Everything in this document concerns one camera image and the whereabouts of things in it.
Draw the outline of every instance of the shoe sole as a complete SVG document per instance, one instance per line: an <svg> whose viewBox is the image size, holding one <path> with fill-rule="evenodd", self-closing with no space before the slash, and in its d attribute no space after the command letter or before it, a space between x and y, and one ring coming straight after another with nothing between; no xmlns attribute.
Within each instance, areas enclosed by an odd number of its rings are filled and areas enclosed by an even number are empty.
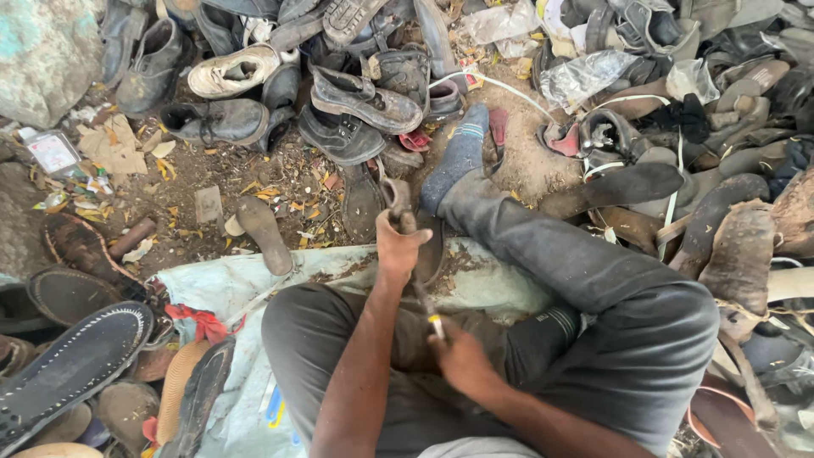
<svg viewBox="0 0 814 458"><path fill-rule="evenodd" d="M334 0L328 5L322 25L337 44L350 44L373 19L387 0Z"/></svg>

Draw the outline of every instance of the dark jeans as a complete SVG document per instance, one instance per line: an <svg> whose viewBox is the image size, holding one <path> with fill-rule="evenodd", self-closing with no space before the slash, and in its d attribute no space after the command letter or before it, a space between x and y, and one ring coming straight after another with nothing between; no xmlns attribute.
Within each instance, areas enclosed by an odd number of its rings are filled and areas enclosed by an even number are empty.
<svg viewBox="0 0 814 458"><path fill-rule="evenodd" d="M438 213L569 304L510 328L475 312L453 317L506 380L663 456L712 356L719 316L710 293L653 258L525 209L479 170L455 184ZM269 301L265 349L308 445L364 302L320 284L287 288ZM577 310L597 320L574 341L568 329L579 323ZM431 373L428 331L422 315L400 310L377 456L415 457L471 436L514 437Z"/></svg>

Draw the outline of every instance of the sock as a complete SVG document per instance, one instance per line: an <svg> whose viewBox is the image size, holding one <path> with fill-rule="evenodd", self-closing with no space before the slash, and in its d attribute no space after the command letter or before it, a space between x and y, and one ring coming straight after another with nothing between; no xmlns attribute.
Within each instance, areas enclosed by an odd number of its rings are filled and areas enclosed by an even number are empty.
<svg viewBox="0 0 814 458"><path fill-rule="evenodd" d="M418 197L421 208L435 215L447 191L466 172L484 166L484 134L489 127L489 111L478 102L469 108L455 127L440 164L424 180Z"/></svg>

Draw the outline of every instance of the plastic bag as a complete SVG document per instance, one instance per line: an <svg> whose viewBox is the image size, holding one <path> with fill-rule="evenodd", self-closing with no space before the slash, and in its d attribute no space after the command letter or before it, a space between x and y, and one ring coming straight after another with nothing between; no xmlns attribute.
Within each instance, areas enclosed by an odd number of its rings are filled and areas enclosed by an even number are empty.
<svg viewBox="0 0 814 458"><path fill-rule="evenodd" d="M531 32L540 26L530 2L478 11L461 20L464 29L479 45Z"/></svg>
<svg viewBox="0 0 814 458"><path fill-rule="evenodd" d="M572 114L589 97L619 79L638 59L620 51L598 51L542 72L540 91L549 103Z"/></svg>
<svg viewBox="0 0 814 458"><path fill-rule="evenodd" d="M698 96L701 105L706 105L720 97L720 92L712 83L704 59L688 59L676 62L667 75L667 92L675 99L684 101L690 92Z"/></svg>

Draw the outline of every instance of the slipper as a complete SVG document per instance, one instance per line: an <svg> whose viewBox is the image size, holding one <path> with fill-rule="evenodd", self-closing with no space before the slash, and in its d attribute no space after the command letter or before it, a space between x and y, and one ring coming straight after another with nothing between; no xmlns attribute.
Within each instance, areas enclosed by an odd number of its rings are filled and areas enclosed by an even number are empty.
<svg viewBox="0 0 814 458"><path fill-rule="evenodd" d="M636 164L610 172L540 199L540 210L565 219L597 207L639 204L663 199L684 184L681 172L669 164Z"/></svg>
<svg viewBox="0 0 814 458"><path fill-rule="evenodd" d="M21 451L12 458L103 458L103 455L81 443L48 443Z"/></svg>
<svg viewBox="0 0 814 458"><path fill-rule="evenodd" d="M424 209L419 209L415 215L415 222L418 229L432 229L430 241L418 247L418 262L413 269L414 275L424 282L424 286L430 286L438 279L446 259L444 220Z"/></svg>
<svg viewBox="0 0 814 458"><path fill-rule="evenodd" d="M718 301L720 330L738 342L768 312L768 270L774 250L772 206L760 199L732 205L715 233L698 281Z"/></svg>
<svg viewBox="0 0 814 458"><path fill-rule="evenodd" d="M161 406L158 411L158 425L155 432L155 441L163 446L178 432L181 400L184 397L184 386L192 375L192 369L207 350L209 341L190 342L176 353L169 364L167 376L164 379L164 389L161 392Z"/></svg>
<svg viewBox="0 0 814 458"><path fill-rule="evenodd" d="M238 223L257 243L263 253L263 262L272 275L285 275L294 266L291 253L277 228L274 211L254 196L238 200Z"/></svg>
<svg viewBox="0 0 814 458"><path fill-rule="evenodd" d="M83 319L2 385L0 458L57 416L115 380L150 336L153 315L140 302L122 302Z"/></svg>
<svg viewBox="0 0 814 458"><path fill-rule="evenodd" d="M591 218L594 224L613 227L613 232L620 239L636 245L645 254L659 255L655 245L656 232L664 226L664 221L622 207L605 207L597 211L602 217L595 221Z"/></svg>
<svg viewBox="0 0 814 458"><path fill-rule="evenodd" d="M121 296L108 282L61 266L34 274L28 283L28 295L43 315L69 327L97 310L121 302Z"/></svg>
<svg viewBox="0 0 814 458"><path fill-rule="evenodd" d="M0 335L0 379L7 379L28 366L37 352L30 342Z"/></svg>
<svg viewBox="0 0 814 458"><path fill-rule="evenodd" d="M783 235L782 243L775 251L781 256L814 256L811 196L814 196L814 167L797 173L775 199L772 215L777 222L777 233Z"/></svg>
<svg viewBox="0 0 814 458"><path fill-rule="evenodd" d="M138 458L150 442L144 437L142 423L158 415L158 394L146 383L118 381L108 385L98 397L98 418L110 435Z"/></svg>
<svg viewBox="0 0 814 458"><path fill-rule="evenodd" d="M56 262L108 282L127 299L147 298L141 282L113 261L104 238L87 222L65 213L46 215L42 238Z"/></svg>
<svg viewBox="0 0 814 458"><path fill-rule="evenodd" d="M135 381L158 381L167 375L169 364L173 361L178 350L170 350L162 345L155 350L142 350L138 354L136 370L133 372Z"/></svg>
<svg viewBox="0 0 814 458"><path fill-rule="evenodd" d="M342 225L354 244L368 244L376 237L376 217L384 210L379 187L365 163L341 167L339 175L345 182Z"/></svg>
<svg viewBox="0 0 814 458"><path fill-rule="evenodd" d="M76 406L56 417L51 423L40 429L26 446L36 447L47 443L74 442L88 429L93 419L93 412L87 403Z"/></svg>
<svg viewBox="0 0 814 458"><path fill-rule="evenodd" d="M768 200L765 180L753 174L742 174L725 179L704 196L692 213L684 241L670 267L697 280L712 255L712 242L730 205L754 199Z"/></svg>
<svg viewBox="0 0 814 458"><path fill-rule="evenodd" d="M161 449L163 458L193 458L198 452L212 406L229 377L234 343L234 337L227 337L195 365L184 388L178 432Z"/></svg>
<svg viewBox="0 0 814 458"><path fill-rule="evenodd" d="M721 160L718 168L724 178L738 174L763 174L766 169L775 170L786 162L786 140L761 148L736 151Z"/></svg>

